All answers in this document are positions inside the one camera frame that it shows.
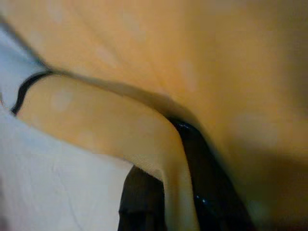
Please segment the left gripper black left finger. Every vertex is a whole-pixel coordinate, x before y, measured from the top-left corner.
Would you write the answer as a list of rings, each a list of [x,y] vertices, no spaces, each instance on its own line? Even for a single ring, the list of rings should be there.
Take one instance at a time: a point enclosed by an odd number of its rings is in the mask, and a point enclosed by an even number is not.
[[[124,181],[118,213],[119,231],[165,231],[162,182],[133,166]]]

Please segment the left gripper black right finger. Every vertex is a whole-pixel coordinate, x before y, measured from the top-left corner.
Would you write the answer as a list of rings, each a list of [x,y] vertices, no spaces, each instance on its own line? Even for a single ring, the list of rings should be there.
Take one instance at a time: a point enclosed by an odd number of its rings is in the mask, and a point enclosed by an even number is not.
[[[202,134],[173,120],[184,147],[192,179],[193,199],[202,231],[253,231],[255,226]]]

